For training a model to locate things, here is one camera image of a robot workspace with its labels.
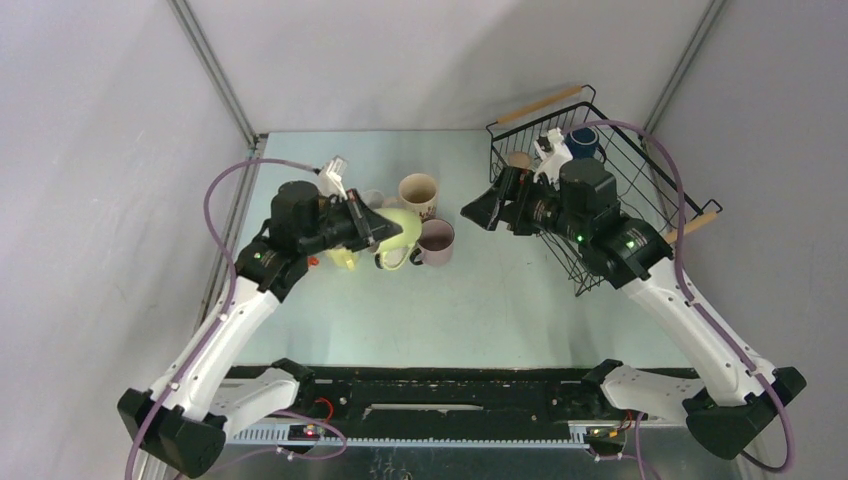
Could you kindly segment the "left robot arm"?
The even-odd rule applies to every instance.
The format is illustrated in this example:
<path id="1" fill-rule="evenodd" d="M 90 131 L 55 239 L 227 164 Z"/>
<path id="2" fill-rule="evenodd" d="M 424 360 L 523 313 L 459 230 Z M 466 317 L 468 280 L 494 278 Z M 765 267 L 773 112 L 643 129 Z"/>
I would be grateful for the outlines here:
<path id="1" fill-rule="evenodd" d="M 270 367 L 226 398 L 218 388 L 258 327 L 309 270 L 309 260 L 339 247 L 366 250 L 402 226 L 370 209 L 357 190 L 324 195 L 308 181 L 281 185 L 259 233 L 230 263 L 228 287 L 171 367 L 147 390 L 129 388 L 117 410 L 143 450 L 187 478 L 210 470 L 233 434 L 285 409 L 304 416 L 316 403 L 310 371 L 291 361 Z"/>

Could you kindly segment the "lilac mug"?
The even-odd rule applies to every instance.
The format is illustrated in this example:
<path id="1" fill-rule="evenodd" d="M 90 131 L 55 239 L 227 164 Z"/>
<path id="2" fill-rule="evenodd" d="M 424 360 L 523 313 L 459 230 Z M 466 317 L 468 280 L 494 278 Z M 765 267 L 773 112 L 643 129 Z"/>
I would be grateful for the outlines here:
<path id="1" fill-rule="evenodd" d="M 444 266 L 452 259 L 454 241 L 455 230 L 449 222 L 428 219 L 422 223 L 421 235 L 409 261 L 415 266 Z"/>

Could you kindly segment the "small white cup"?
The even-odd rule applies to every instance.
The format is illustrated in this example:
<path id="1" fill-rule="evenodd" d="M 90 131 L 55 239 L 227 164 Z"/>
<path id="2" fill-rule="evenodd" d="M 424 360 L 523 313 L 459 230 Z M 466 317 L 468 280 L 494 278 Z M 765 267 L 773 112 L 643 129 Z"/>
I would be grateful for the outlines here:
<path id="1" fill-rule="evenodd" d="M 372 210 L 382 208 L 386 201 L 385 195 L 379 190 L 368 190 L 362 192 L 361 198 L 365 205 Z"/>

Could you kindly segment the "dark blue mug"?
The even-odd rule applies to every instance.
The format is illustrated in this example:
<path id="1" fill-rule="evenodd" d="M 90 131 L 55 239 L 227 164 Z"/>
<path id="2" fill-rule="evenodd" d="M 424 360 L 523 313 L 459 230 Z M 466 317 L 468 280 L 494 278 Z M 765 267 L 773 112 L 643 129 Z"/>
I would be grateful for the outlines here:
<path id="1" fill-rule="evenodd" d="M 580 128 L 565 136 L 565 145 L 573 159 L 595 158 L 601 162 L 607 160 L 605 150 L 600 146 L 600 137 L 592 127 Z"/>

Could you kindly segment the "white ribbed cup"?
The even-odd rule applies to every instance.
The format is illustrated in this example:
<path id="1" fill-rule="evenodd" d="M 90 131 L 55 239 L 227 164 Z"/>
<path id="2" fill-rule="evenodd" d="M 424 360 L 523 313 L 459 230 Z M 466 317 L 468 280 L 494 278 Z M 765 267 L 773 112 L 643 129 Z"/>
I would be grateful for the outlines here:
<path id="1" fill-rule="evenodd" d="M 533 158 L 525 152 L 513 151 L 507 155 L 507 164 L 510 167 L 532 170 Z"/>

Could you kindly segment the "yellow mug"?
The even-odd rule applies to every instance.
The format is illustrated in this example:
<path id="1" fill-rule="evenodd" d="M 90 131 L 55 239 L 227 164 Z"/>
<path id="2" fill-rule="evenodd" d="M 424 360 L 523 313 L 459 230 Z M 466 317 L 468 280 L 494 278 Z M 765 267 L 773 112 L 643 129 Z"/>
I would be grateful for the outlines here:
<path id="1" fill-rule="evenodd" d="M 351 251 L 344 247 L 328 249 L 325 251 L 325 255 L 337 267 L 344 268 L 348 271 L 354 271 L 359 261 L 358 252 Z"/>

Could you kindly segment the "floral patterned mug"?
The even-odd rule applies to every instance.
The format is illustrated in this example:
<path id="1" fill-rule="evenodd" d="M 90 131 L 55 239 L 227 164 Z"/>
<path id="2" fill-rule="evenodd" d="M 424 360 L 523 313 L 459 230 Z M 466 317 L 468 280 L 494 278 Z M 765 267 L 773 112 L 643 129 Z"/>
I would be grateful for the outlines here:
<path id="1" fill-rule="evenodd" d="M 416 213 L 422 220 L 433 218 L 438 205 L 439 187 L 435 178 L 413 173 L 398 185 L 398 198 L 403 208 Z"/>

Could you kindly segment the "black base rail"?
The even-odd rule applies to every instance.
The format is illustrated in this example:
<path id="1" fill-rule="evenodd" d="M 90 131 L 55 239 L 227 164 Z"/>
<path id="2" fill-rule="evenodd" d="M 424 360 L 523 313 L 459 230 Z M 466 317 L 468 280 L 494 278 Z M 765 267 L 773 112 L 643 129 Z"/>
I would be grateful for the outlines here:
<path id="1" fill-rule="evenodd" d="M 353 441 L 576 442 L 576 427 L 631 427 L 580 368 L 314 367 L 292 411 Z"/>

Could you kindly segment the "light green mug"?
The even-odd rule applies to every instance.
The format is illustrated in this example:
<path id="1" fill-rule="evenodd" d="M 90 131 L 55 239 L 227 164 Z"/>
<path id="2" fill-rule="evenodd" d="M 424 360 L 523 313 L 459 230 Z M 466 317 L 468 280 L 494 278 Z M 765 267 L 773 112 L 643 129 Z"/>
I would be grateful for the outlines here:
<path id="1" fill-rule="evenodd" d="M 410 210 L 384 207 L 376 212 L 386 219 L 398 224 L 402 231 L 379 243 L 375 250 L 375 264 L 379 269 L 395 271 L 404 266 L 422 233 L 420 216 Z"/>

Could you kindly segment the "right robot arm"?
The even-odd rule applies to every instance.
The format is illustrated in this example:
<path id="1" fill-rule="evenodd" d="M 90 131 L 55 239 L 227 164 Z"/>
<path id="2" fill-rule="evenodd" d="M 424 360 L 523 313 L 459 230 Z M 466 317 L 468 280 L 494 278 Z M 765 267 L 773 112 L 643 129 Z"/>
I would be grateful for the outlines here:
<path id="1" fill-rule="evenodd" d="M 711 454 L 732 460 L 806 385 L 793 367 L 758 357 L 695 287 L 677 249 L 648 222 L 625 214 L 612 173 L 594 158 L 565 162 L 556 183 L 504 168 L 461 215 L 516 236 L 547 233 L 574 242 L 588 270 L 652 314 L 697 372 L 694 380 L 644 373 L 607 360 L 587 376 L 585 411 L 606 418 L 629 410 L 682 422 Z"/>

